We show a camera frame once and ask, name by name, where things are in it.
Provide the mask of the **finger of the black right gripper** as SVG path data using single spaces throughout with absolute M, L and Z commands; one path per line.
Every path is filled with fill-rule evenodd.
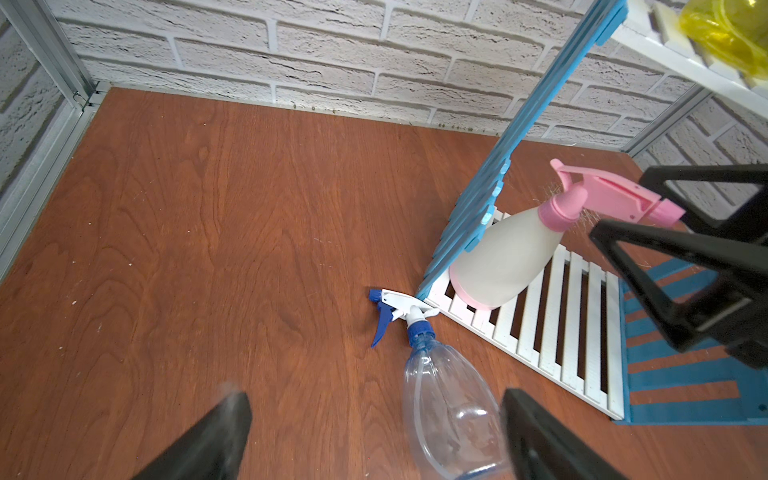
M 767 236 L 718 237 L 604 220 L 590 238 L 621 278 L 629 350 L 767 350 Z
M 685 210 L 682 222 L 697 234 L 765 246 L 767 166 L 652 166 L 640 185 Z M 720 186 L 740 187 L 746 199 L 730 204 Z

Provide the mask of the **pink white spray bottle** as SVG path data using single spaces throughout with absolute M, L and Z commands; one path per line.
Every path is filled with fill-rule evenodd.
M 496 309 L 522 292 L 585 210 L 633 224 L 646 219 L 664 228 L 685 213 L 672 200 L 618 174 L 567 166 L 558 159 L 550 166 L 563 191 L 488 227 L 477 246 L 450 266 L 455 293 L 474 309 Z

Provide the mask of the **blue white slatted shelf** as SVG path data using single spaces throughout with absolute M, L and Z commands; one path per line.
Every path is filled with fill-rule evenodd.
M 767 105 L 765 95 L 705 67 L 665 6 L 593 3 L 459 196 L 417 295 L 619 424 L 763 425 L 767 350 L 728 353 L 716 345 L 670 353 L 657 339 L 641 352 L 629 350 L 621 278 L 590 238 L 601 221 L 629 222 L 583 211 L 544 270 L 496 309 L 467 305 L 450 282 L 456 259 L 477 246 L 488 227 L 512 216 L 499 212 L 495 202 L 514 149 L 590 48 L 609 39 L 655 55 L 720 93 L 736 89 L 746 106 Z

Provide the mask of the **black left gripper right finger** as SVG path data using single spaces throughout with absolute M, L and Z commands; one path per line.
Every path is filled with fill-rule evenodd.
M 521 389 L 504 392 L 501 419 L 518 479 L 624 477 Z

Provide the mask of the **yellow spray bottle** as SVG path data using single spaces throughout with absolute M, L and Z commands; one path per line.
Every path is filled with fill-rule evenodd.
M 715 58 L 749 77 L 767 79 L 765 0 L 689 1 L 679 24 Z

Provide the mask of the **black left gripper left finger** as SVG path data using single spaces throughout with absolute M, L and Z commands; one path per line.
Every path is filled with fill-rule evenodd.
M 233 392 L 134 477 L 235 480 L 251 422 L 252 410 L 247 394 Z

